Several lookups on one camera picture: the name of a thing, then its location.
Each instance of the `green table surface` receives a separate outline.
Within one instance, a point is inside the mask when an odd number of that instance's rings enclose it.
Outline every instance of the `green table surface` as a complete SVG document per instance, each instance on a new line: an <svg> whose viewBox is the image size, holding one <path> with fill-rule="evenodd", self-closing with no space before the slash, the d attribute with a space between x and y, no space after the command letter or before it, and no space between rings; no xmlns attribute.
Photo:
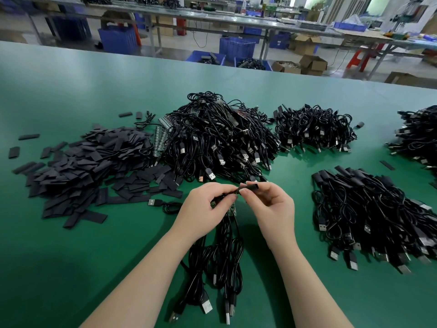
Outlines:
<svg viewBox="0 0 437 328"><path fill-rule="evenodd" d="M94 210L109 215L105 223L81 221L65 230L66 218L41 220L44 200L27 198L25 177L11 170L38 161L46 146L79 140L93 122L131 126L133 116L117 115L150 110L162 116L186 104L188 93L207 90L226 101L258 105L269 115L282 103L292 108L320 104L351 114L353 123L365 123L351 144L352 153L280 154L266 176L294 198L299 247L356 328L437 326L437 263L425 266L412 259L413 274L404 276L388 263L358 254L359 271L347 269L344 260L327 258L327 244L313 226L311 200L311 174L341 164L389 175L409 198L437 207L437 192L428 184L431 173L389 155L384 147L401 126L396 111L428 107L436 102L437 91L1 42L0 327L77 327L174 220L146 203L104 205ZM41 137L18 141L19 135L31 133ZM18 159L7 158L13 146L21 147ZM388 170L381 159L396 170ZM180 189L186 195L198 185L184 182ZM237 215L245 241L240 262L244 287L231 325L293 326L273 256L241 198ZM179 267L157 327L168 327L184 277ZM205 315L187 306L175 327L224 325L222 299L209 285L206 289L214 310Z"/></svg>

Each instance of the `concrete floor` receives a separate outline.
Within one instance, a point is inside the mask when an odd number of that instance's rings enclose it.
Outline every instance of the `concrete floor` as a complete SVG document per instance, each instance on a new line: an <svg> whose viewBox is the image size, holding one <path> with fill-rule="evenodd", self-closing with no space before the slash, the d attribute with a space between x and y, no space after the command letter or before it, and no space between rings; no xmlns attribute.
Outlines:
<svg viewBox="0 0 437 328"><path fill-rule="evenodd" d="M52 36L50 29L43 16L34 16L34 21L38 31L41 34L43 43L46 45L83 49L91 51L100 51L94 47L94 43L100 40L97 29L100 28L100 21L95 19L88 19L90 26L92 41L87 42L56 42ZM190 21L189 25L194 26L194 21ZM208 23L197 22L198 27L202 25L202 28L208 29ZM140 32L142 48L136 52L138 56L151 56L150 39L147 38L148 32ZM157 44L157 36L155 35L155 44ZM164 59L175 59L184 61L194 50L203 50L211 52L219 52L219 39L221 35L205 32L187 32L185 36L162 36L163 53L159 57ZM32 31L30 21L23 15L11 15L6 13L0 13L0 40L14 41L28 44L37 44L36 36ZM254 57L258 57L261 51L261 44L259 43L255 47ZM337 78L351 78L352 71L346 70L346 65L352 58L354 51L344 51L338 49L325 49L319 48L316 55L320 56L328 62L328 70L325 71L324 76L337 77ZM267 60L273 62L276 60L281 61L293 61L298 63L301 59L300 55L294 54L292 51L286 49L269 49ZM355 76L356 79L361 79L366 76L375 65L376 60L370 59L364 73L359 73ZM427 63L421 62L421 59L412 57L395 57L388 55L378 71L372 77L371 81L384 82L387 76L392 71L408 72L417 77L426 77L437 79L436 68Z"/></svg>

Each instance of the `left hand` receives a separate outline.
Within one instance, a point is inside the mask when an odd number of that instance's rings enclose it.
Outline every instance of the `left hand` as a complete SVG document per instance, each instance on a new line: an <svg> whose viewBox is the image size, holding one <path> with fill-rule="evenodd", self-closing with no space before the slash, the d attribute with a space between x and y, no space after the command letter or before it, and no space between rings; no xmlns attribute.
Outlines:
<svg viewBox="0 0 437 328"><path fill-rule="evenodd" d="M187 238L193 244L220 223L236 201L237 195L227 195L214 209L211 207L211 201L236 189L235 185L209 182L191 190L170 231Z"/></svg>

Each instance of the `forearm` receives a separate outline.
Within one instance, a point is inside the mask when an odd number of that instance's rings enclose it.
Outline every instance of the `forearm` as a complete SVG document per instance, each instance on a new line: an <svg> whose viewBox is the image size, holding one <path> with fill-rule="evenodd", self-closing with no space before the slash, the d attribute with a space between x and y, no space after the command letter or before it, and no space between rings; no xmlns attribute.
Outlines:
<svg viewBox="0 0 437 328"><path fill-rule="evenodd" d="M180 235L166 233L81 327L153 327L174 272L190 246Z"/></svg>
<svg viewBox="0 0 437 328"><path fill-rule="evenodd" d="M272 248L292 307L296 328L350 328L295 240Z"/></svg>

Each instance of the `hand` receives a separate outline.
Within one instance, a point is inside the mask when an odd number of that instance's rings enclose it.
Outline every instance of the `hand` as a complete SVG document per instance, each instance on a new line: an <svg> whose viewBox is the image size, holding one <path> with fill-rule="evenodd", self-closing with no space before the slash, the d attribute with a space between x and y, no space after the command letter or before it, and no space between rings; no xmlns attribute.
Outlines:
<svg viewBox="0 0 437 328"><path fill-rule="evenodd" d="M237 195L227 195L214 209L211 207L211 201L223 193L236 189L237 187L231 184L209 182L191 190L183 202L171 230L183 238L187 238L192 245L220 223L227 210L237 199Z"/></svg>
<svg viewBox="0 0 437 328"><path fill-rule="evenodd" d="M272 250L295 238L295 203L282 188L271 182L257 182L255 192L241 189L239 192L254 211L259 228Z"/></svg>

